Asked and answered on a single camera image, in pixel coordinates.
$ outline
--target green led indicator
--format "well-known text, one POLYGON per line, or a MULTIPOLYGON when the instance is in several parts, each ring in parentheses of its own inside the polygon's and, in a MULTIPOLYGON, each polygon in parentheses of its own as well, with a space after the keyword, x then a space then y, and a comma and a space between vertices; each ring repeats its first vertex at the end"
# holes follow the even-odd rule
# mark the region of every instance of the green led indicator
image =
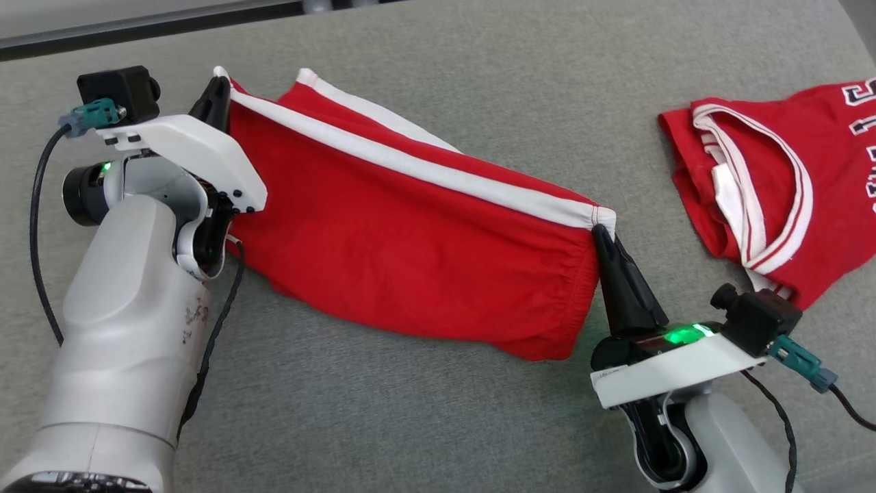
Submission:
POLYGON ((709 327, 693 324, 678 327, 666 332, 663 334, 663 339, 673 344, 690 344, 697 342, 704 337, 711 337, 713 335, 715 335, 715 333, 709 330, 709 327))

